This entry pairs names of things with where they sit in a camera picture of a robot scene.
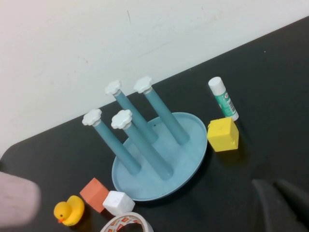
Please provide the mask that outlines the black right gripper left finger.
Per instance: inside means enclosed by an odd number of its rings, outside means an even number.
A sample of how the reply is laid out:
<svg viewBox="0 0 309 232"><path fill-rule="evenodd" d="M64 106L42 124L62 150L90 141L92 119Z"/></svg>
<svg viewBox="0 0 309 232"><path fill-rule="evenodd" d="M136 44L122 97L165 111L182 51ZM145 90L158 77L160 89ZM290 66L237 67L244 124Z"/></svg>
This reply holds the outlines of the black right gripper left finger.
<svg viewBox="0 0 309 232"><path fill-rule="evenodd" d="M254 232L307 232L309 225L297 219L274 183L263 179L252 180Z"/></svg>

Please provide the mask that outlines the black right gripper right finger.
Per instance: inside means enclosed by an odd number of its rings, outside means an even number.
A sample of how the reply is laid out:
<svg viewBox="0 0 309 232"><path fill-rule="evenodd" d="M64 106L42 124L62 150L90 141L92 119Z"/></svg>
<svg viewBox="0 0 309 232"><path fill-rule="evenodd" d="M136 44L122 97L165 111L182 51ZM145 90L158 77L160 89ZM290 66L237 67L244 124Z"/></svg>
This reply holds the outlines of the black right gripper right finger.
<svg viewBox="0 0 309 232"><path fill-rule="evenodd" d="M309 224L309 193L284 179L277 179L274 186L281 193L297 219L304 225Z"/></svg>

